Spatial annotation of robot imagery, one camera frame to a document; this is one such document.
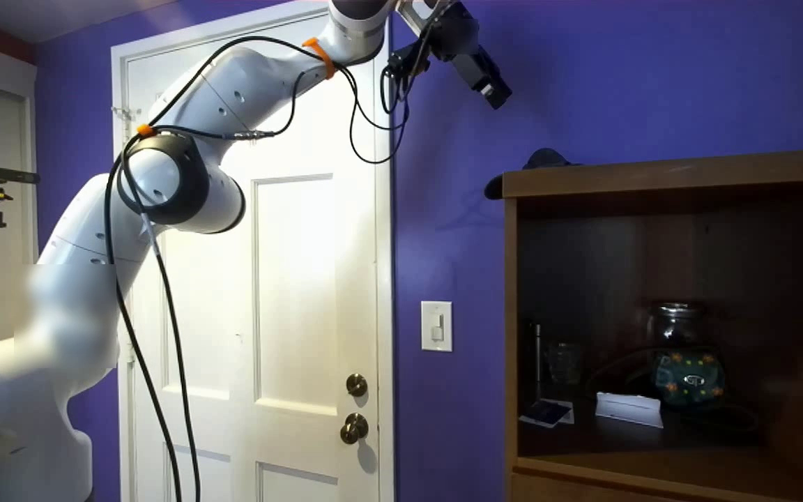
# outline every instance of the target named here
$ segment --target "robotic arm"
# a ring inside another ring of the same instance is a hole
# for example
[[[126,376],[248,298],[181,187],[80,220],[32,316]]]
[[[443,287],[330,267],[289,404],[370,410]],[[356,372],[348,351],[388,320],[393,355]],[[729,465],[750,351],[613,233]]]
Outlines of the robotic arm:
[[[32,274],[37,319],[0,343],[0,502],[92,496],[92,447],[73,429],[68,403],[115,364],[124,291],[108,287],[111,274],[132,287],[163,226],[232,228],[245,212],[239,187],[218,170],[232,136],[248,136],[338,64],[373,58],[393,11],[419,35],[421,50],[454,62],[487,104],[511,95],[472,44],[475,22],[457,0],[437,0],[430,18],[419,18],[412,0],[331,0],[324,35],[294,58],[238,44],[210,62],[124,150],[119,170],[94,175],[73,198]]]

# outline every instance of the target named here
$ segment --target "ceiling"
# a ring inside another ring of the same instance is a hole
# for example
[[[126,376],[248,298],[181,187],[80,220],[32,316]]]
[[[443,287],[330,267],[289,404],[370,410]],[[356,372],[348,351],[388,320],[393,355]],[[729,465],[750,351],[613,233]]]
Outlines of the ceiling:
[[[0,30],[40,44],[170,0],[0,0]]]

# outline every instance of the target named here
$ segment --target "light switch plate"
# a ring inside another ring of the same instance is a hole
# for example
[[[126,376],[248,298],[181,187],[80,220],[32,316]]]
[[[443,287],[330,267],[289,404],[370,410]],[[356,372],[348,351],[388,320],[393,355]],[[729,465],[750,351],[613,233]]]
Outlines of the light switch plate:
[[[421,350],[453,351],[453,301],[421,301]]]

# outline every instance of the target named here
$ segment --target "wooden cabinet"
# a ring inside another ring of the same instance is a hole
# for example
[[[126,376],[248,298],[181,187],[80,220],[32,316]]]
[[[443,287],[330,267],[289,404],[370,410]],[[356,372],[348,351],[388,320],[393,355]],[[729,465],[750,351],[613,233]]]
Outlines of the wooden cabinet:
[[[803,153],[536,168],[503,189],[511,500],[803,500]],[[723,400],[663,404],[660,429],[596,419],[596,392],[653,396],[635,373],[669,298],[704,308]],[[542,385],[575,404],[554,429],[518,419],[536,323],[582,350],[581,385]]]

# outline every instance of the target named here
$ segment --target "purple wall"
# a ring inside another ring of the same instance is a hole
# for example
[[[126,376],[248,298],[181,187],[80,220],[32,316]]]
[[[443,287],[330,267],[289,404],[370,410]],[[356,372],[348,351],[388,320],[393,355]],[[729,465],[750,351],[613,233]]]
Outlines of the purple wall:
[[[40,47],[43,234],[108,166],[108,47],[269,5],[181,0]],[[571,163],[803,148],[803,0],[467,0],[513,88],[492,111],[448,68],[412,95],[395,163],[398,502],[506,500],[503,206],[482,184],[536,148]],[[419,351],[419,301],[454,301],[454,351]],[[118,500],[115,379],[73,404]]]

